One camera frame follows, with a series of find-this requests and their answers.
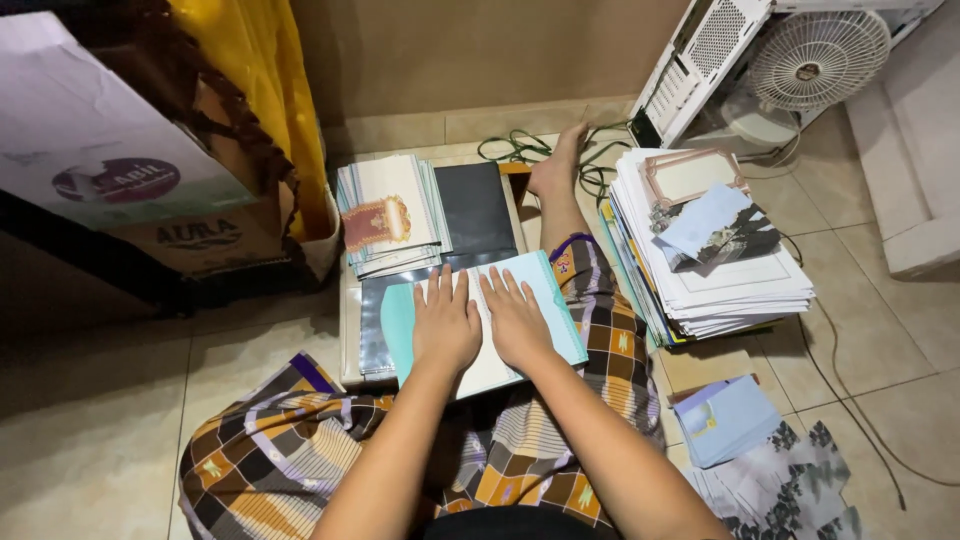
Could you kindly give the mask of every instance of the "forearm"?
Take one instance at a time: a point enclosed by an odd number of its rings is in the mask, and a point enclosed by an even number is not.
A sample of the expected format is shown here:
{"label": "forearm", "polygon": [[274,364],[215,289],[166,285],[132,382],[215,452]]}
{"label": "forearm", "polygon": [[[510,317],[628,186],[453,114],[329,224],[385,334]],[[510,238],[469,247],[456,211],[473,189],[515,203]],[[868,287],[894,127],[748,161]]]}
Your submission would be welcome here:
{"label": "forearm", "polygon": [[551,354],[527,375],[626,538],[730,538],[683,475],[562,358]]}
{"label": "forearm", "polygon": [[418,371],[415,364],[394,406],[337,486],[312,540],[406,537],[453,377]]}

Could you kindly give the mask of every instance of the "person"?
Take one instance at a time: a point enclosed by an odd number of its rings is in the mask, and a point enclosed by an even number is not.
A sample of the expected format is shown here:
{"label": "person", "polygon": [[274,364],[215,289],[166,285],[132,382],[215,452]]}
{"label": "person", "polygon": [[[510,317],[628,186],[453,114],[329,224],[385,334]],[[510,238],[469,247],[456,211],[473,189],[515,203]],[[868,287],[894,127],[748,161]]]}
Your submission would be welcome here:
{"label": "person", "polygon": [[425,301],[414,295],[415,361],[395,397],[318,391],[323,370],[291,362],[197,430],[180,463],[196,538],[731,538],[663,455],[646,327],[574,195],[587,128],[564,131],[529,185],[587,344],[582,371],[553,350],[530,287],[494,265],[481,281],[493,344],[532,384],[508,388],[490,432],[477,429],[485,402],[448,401],[480,314],[445,265]]}

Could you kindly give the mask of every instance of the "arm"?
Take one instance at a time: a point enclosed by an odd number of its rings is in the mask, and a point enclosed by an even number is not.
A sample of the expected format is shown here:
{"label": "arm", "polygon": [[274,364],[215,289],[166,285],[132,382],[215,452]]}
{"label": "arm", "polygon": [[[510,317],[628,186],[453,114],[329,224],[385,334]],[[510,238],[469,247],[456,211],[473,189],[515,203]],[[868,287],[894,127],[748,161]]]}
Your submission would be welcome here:
{"label": "arm", "polygon": [[330,498],[311,540],[405,538],[420,500],[430,447],[457,375],[480,349],[480,315],[468,280],[453,291],[450,266],[414,291],[414,366],[370,443]]}
{"label": "arm", "polygon": [[504,280],[492,269],[481,281],[496,350],[533,381],[620,532],[631,540],[731,538],[680,471],[554,352],[530,287],[517,287],[507,271]]}

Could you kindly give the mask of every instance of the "finger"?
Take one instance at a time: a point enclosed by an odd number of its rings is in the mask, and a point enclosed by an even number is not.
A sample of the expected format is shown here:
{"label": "finger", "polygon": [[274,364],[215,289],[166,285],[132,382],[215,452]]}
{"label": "finger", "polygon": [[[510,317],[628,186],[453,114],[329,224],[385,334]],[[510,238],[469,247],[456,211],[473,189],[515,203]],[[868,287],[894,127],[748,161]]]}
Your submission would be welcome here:
{"label": "finger", "polygon": [[523,296],[527,299],[527,306],[540,311],[540,305],[537,304],[537,297],[534,296],[534,289],[530,288],[527,282],[521,283],[520,287],[523,289]]}
{"label": "finger", "polygon": [[430,280],[426,284],[426,304],[434,306],[440,297],[440,285],[437,281],[440,279],[440,272],[436,268],[430,271]]}
{"label": "finger", "polygon": [[503,269],[503,281],[507,285],[507,292],[510,293],[510,297],[514,299],[514,302],[519,302],[523,304],[523,295],[520,294],[520,287],[516,286],[516,280],[514,280],[514,275],[510,273],[510,270],[506,268]]}
{"label": "finger", "polygon": [[496,291],[490,285],[490,280],[483,274],[480,274],[480,292],[483,293],[483,299],[487,302],[490,313],[496,313],[500,303],[497,301]]}
{"label": "finger", "polygon": [[414,313],[419,315],[426,309],[426,302],[423,301],[423,287],[417,283],[414,285]]}
{"label": "finger", "polygon": [[496,266],[490,267],[490,282],[493,286],[493,291],[496,292],[496,294],[500,295],[508,292],[507,286],[504,285],[503,280],[500,279],[500,273],[497,272]]}
{"label": "finger", "polygon": [[467,322],[470,324],[470,333],[474,337],[479,337],[483,325],[480,324],[480,309],[477,308],[477,301],[471,300],[467,303]]}
{"label": "finger", "polygon": [[450,265],[445,264],[440,276],[440,299],[450,302],[453,297],[453,278],[450,276]]}
{"label": "finger", "polygon": [[469,295],[470,281],[467,277],[467,270],[461,270],[457,274],[457,288],[453,291],[453,305],[459,308],[467,303]]}

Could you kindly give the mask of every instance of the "hand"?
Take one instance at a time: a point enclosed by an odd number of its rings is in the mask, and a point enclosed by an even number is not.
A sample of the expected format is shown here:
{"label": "hand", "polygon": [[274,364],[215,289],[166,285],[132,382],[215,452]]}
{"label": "hand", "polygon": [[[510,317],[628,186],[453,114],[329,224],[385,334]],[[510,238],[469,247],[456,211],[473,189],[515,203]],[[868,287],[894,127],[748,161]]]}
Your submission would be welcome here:
{"label": "hand", "polygon": [[444,274],[430,273],[426,301],[418,283],[414,287],[417,322],[414,324],[414,369],[429,366],[431,372],[455,377],[480,351],[480,312],[475,300],[467,302],[469,279],[461,270],[453,290],[450,265]]}
{"label": "hand", "polygon": [[503,361],[528,373],[531,362],[555,354],[550,329],[530,285],[517,286],[509,270],[503,271],[500,280],[496,267],[491,266],[489,281],[480,276],[480,289],[491,313],[493,345]]}

